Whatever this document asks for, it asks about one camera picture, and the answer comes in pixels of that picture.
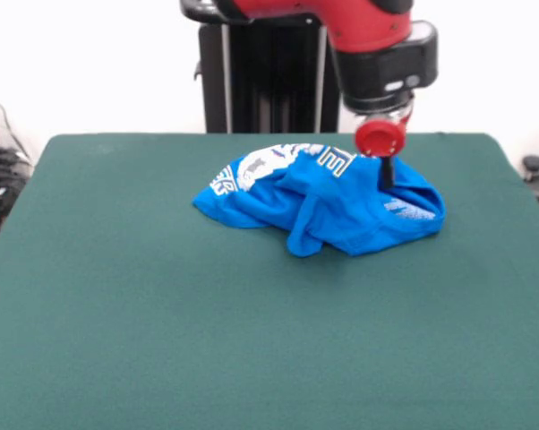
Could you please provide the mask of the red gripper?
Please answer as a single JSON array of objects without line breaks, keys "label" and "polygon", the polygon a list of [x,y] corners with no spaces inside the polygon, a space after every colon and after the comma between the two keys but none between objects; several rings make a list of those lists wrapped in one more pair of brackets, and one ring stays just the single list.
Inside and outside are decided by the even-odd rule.
[{"label": "red gripper", "polygon": [[367,157],[381,158],[381,188],[394,186],[393,156],[405,147],[406,127],[413,107],[366,116],[355,131],[355,146]]}]

